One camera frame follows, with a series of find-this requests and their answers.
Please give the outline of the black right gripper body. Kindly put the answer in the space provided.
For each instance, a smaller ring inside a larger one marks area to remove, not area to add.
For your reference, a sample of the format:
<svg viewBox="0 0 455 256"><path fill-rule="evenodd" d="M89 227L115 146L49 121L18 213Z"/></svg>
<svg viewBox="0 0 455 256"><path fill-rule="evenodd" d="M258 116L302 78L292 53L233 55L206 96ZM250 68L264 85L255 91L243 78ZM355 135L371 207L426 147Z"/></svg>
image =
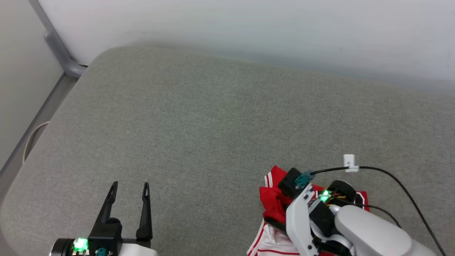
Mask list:
<svg viewBox="0 0 455 256"><path fill-rule="evenodd" d="M317 198L330 206L353 205L357 200L357 191L347 182L333 181L327 188L317 193Z"/></svg>

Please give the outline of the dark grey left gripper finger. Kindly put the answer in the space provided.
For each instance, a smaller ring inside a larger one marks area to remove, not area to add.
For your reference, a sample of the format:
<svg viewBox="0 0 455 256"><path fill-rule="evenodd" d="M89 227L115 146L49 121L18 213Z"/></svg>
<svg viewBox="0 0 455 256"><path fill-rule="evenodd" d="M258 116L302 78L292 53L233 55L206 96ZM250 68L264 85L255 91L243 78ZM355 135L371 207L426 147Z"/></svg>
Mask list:
<svg viewBox="0 0 455 256"><path fill-rule="evenodd" d="M151 219L151 200L150 200L150 186L148 182L144 183L142 192L142 211L139 228L136 231L137 240L152 240L153 229Z"/></svg>
<svg viewBox="0 0 455 256"><path fill-rule="evenodd" d="M94 228L101 226L108 226L109 228L118 227L118 220L116 218L111 218L112 206L116 200L117 188L118 181L115 181L112 183L104 203L101 206L101 210L99 211L98 217L93 225Z"/></svg>

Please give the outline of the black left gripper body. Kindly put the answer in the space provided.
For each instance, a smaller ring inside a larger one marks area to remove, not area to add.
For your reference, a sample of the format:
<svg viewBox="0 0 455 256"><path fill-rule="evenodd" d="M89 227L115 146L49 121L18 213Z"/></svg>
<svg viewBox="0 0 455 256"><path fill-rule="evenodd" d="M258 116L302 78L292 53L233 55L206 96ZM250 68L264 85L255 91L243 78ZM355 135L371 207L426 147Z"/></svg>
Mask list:
<svg viewBox="0 0 455 256"><path fill-rule="evenodd" d="M49 256L89 256L89 240L59 238L53 244Z"/></svg>

